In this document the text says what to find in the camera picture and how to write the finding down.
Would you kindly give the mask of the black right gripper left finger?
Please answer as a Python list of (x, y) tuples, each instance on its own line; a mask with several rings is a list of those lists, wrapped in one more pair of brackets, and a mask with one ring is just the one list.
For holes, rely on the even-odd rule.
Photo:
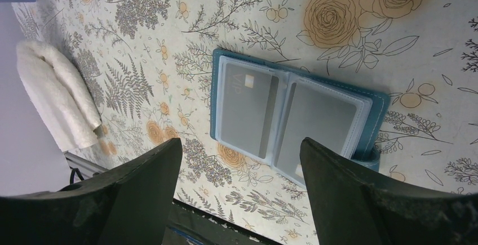
[(2, 244), (161, 244), (182, 162), (172, 138), (59, 191), (1, 198)]

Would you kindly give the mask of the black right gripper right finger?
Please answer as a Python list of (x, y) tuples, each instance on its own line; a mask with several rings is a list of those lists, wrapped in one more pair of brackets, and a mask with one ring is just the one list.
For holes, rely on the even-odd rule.
[(320, 244), (476, 244), (477, 195), (392, 179), (307, 137), (300, 146)]

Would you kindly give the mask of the blue card holder wallet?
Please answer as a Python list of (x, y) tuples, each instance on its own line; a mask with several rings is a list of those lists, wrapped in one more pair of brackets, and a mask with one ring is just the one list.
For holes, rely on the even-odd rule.
[(305, 186), (300, 144), (309, 137), (371, 170), (374, 143), (390, 105), (379, 91), (305, 70), (215, 49), (210, 136)]

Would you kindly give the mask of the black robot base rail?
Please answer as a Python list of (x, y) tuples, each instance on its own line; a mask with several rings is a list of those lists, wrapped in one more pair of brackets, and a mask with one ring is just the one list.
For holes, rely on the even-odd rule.
[(162, 244), (277, 244), (277, 242), (174, 199)]

